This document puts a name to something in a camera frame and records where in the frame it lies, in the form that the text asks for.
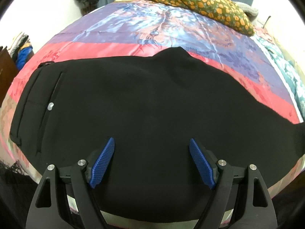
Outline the colourful satin bed quilt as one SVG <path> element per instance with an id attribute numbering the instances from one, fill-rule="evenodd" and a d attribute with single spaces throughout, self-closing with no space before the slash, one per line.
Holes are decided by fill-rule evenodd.
<path id="1" fill-rule="evenodd" d="M 1 165 L 1 228 L 26 228 L 32 199 L 46 170 L 39 173 L 10 138 L 18 102 L 37 67 L 51 61 L 151 57 L 178 47 L 232 76 L 258 102 L 290 122 L 304 124 L 284 77 L 254 37 L 241 35 L 217 21 L 180 7 L 148 0 L 111 3 L 55 35 L 21 69 L 8 90 L 1 108 L 1 147 L 8 151 L 13 164 Z M 275 209 L 277 228 L 304 227 L 299 220 L 304 210 L 304 188 L 296 187 L 297 179 L 302 177 L 303 160 L 304 155 L 281 180 L 271 187 L 266 186 Z M 95 188 L 92 195 L 98 205 Z M 237 189 L 238 186 L 233 185 L 220 227 L 228 228 Z M 66 185 L 66 190 L 73 228 L 84 228 L 71 185 Z M 101 209 L 100 212 L 108 228 L 195 228 L 202 214 L 190 221 L 153 223 L 120 217 Z"/>

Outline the black pants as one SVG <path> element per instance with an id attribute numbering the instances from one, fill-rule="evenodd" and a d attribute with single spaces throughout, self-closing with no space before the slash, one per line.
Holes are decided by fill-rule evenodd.
<path id="1" fill-rule="evenodd" d="M 257 165 L 267 187 L 304 155 L 303 123 L 180 47 L 40 64 L 10 138 L 39 173 L 73 165 L 113 138 L 114 156 L 94 190 L 98 205 L 153 223 L 198 219 L 207 204 L 211 191 L 191 158 L 191 139 L 231 165 Z"/>

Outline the teal floral blanket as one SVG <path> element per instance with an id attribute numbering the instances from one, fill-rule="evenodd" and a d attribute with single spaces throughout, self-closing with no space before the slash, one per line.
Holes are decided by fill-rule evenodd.
<path id="1" fill-rule="evenodd" d="M 293 65 L 284 58 L 283 53 L 276 44 L 257 35 L 255 35 L 254 38 L 257 43 L 264 47 L 265 52 L 268 53 L 281 72 L 293 94 L 301 116 L 304 119 L 304 83 L 301 80 L 300 75 L 297 73 Z"/>

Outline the grey knitted cloth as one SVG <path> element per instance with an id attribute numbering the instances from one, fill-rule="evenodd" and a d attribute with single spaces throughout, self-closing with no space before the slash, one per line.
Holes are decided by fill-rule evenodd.
<path id="1" fill-rule="evenodd" d="M 235 2 L 235 4 L 244 11 L 252 23 L 257 23 L 258 9 L 243 2 Z"/>

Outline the clothes pile blue yellow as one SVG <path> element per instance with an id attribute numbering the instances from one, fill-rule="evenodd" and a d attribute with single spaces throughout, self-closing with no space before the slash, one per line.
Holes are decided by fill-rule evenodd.
<path id="1" fill-rule="evenodd" d="M 34 56 L 33 46 L 29 35 L 20 32 L 14 37 L 12 44 L 8 47 L 8 53 L 16 65 L 17 70 L 21 70 L 24 65 Z"/>

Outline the brown wooden furniture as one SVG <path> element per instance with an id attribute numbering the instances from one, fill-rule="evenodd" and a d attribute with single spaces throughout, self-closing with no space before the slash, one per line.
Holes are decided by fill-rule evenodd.
<path id="1" fill-rule="evenodd" d="M 0 105 L 2 105 L 12 81 L 19 72 L 6 47 L 1 47 L 0 71 Z"/>

